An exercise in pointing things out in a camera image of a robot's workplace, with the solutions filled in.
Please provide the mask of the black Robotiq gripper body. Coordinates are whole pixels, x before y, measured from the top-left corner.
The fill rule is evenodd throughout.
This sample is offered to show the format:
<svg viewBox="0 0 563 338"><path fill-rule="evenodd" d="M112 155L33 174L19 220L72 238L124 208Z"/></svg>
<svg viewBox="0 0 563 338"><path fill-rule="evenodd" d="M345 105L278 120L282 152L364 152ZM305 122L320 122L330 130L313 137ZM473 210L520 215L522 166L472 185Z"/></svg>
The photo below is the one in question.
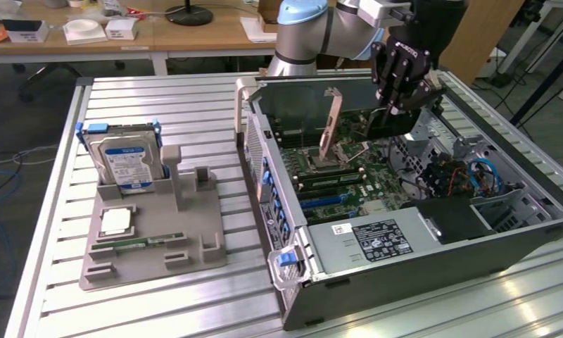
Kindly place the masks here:
<svg viewBox="0 0 563 338"><path fill-rule="evenodd" d="M390 28L390 37L406 47L410 56L428 58L432 70L440 68L440 58L448 48L465 15L465 1L390 1L409 3L394 8L390 15L402 21Z"/></svg>

